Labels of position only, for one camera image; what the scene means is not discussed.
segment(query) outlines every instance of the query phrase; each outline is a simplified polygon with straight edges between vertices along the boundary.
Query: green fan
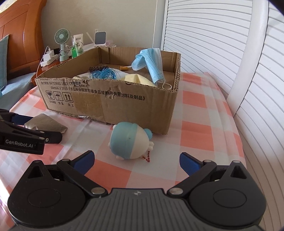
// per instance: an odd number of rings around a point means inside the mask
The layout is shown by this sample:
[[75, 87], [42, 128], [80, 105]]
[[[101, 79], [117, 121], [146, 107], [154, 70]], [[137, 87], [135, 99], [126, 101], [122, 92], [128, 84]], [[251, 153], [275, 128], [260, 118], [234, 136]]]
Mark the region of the green fan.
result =
[[66, 47], [68, 47], [66, 43], [68, 42], [69, 38], [70, 31], [67, 29], [60, 29], [55, 33], [54, 40], [57, 44], [60, 44], [60, 62], [65, 61], [69, 58], [69, 50], [66, 49]]

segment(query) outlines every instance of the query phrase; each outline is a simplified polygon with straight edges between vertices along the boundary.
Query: plush toy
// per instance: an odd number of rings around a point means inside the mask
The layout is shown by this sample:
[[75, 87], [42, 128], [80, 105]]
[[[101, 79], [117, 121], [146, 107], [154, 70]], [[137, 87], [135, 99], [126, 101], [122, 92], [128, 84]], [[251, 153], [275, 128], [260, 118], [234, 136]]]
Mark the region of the plush toy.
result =
[[121, 122], [113, 126], [108, 146], [118, 159], [141, 157], [150, 162], [149, 152], [154, 146], [154, 143], [149, 141], [152, 136], [149, 129], [143, 129], [135, 123]]

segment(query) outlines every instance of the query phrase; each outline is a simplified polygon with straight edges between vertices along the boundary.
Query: white louvered door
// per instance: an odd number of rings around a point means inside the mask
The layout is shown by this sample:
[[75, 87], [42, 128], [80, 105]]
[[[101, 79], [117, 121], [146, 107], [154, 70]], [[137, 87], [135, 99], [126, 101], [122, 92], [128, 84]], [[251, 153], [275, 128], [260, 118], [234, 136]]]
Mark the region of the white louvered door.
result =
[[284, 16], [272, 4], [268, 16], [259, 64], [234, 119], [248, 170], [268, 199], [263, 226], [279, 230], [284, 225]]
[[168, 0], [161, 49], [209, 72], [234, 116], [267, 199], [261, 226], [284, 226], [284, 16], [267, 0]]
[[209, 72], [229, 94], [245, 50], [252, 1], [169, 0], [162, 49], [181, 53], [181, 70]]

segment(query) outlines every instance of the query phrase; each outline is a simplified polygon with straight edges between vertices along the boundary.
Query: checkered bedsheet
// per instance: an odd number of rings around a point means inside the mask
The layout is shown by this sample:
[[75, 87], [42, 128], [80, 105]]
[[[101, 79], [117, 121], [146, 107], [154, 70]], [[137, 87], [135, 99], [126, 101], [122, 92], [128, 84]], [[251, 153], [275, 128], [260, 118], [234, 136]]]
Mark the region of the checkered bedsheet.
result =
[[42, 156], [0, 150], [0, 231], [12, 225], [7, 200], [29, 164], [40, 159], [55, 164], [74, 159], [87, 150], [96, 154], [95, 165], [86, 176], [108, 191], [122, 188], [169, 188], [187, 174], [179, 166], [179, 155], [187, 152], [199, 160], [220, 165], [233, 160], [245, 164], [241, 139], [228, 104], [208, 74], [181, 74], [179, 92], [168, 135], [153, 135], [150, 163], [143, 159], [118, 160], [108, 148], [112, 126], [74, 119], [46, 110], [37, 87], [12, 109], [27, 116], [45, 113], [68, 127], [60, 144], [45, 146]]

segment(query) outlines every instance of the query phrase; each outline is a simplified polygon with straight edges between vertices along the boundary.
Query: charging cable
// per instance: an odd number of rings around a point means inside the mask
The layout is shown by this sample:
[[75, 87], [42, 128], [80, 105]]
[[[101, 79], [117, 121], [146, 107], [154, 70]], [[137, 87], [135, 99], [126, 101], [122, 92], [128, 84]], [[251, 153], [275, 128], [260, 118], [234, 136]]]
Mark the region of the charging cable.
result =
[[36, 70], [36, 75], [35, 75], [36, 78], [37, 78], [37, 73], [38, 73], [38, 69], [39, 69], [40, 63], [41, 63], [42, 60], [43, 60], [43, 57], [44, 57], [44, 55], [45, 55], [45, 53], [46, 53], [46, 51], [47, 51], [47, 48], [48, 48], [48, 51], [51, 51], [51, 50], [50, 50], [50, 47], [47, 46], [46, 49], [45, 49], [45, 51], [44, 51], [44, 54], [43, 54], [43, 56], [42, 56], [42, 58], [41, 58], [41, 60], [40, 60], [40, 62], [39, 62], [39, 64], [38, 64], [38, 67], [37, 67], [37, 70]]
[[70, 46], [66, 45], [65, 46], [67, 49], [61, 49], [60, 54], [65, 55], [70, 51]]

